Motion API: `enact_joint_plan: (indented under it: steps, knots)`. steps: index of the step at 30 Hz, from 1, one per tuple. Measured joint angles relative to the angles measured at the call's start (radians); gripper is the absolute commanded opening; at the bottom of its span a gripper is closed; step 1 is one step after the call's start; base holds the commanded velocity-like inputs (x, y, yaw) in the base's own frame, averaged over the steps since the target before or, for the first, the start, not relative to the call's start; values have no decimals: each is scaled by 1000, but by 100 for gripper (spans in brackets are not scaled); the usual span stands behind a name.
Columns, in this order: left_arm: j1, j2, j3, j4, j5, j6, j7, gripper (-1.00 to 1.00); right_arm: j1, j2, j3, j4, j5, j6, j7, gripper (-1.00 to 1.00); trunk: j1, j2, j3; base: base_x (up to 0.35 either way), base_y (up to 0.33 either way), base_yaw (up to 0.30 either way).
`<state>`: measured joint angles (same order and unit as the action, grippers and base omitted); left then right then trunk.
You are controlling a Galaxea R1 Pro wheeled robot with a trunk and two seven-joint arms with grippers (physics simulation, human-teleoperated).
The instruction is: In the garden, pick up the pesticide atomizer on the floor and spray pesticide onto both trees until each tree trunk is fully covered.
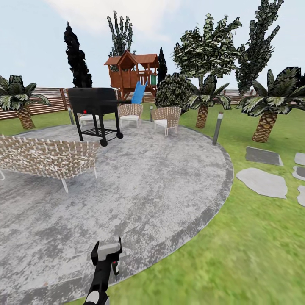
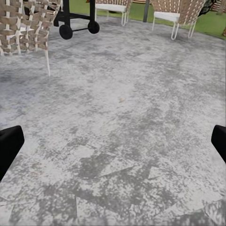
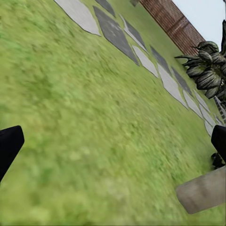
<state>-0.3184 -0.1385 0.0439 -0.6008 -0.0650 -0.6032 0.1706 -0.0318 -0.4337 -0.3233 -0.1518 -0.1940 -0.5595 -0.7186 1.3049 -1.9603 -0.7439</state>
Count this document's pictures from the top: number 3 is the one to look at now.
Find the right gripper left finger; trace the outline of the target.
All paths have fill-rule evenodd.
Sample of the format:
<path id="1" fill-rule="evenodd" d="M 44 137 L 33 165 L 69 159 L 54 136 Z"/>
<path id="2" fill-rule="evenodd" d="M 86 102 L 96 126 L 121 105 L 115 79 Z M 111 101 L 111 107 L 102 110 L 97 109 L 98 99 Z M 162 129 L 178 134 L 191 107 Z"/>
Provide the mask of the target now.
<path id="1" fill-rule="evenodd" d="M 24 144 L 21 126 L 0 130 L 0 181 Z"/>

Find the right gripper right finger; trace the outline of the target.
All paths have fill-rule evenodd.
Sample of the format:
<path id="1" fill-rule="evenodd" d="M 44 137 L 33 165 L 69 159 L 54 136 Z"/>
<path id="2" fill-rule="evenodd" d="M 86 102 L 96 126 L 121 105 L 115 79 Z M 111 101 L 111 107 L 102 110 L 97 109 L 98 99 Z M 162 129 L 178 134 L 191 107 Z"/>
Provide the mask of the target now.
<path id="1" fill-rule="evenodd" d="M 216 124 L 213 128 L 211 142 L 226 163 L 226 126 Z"/>

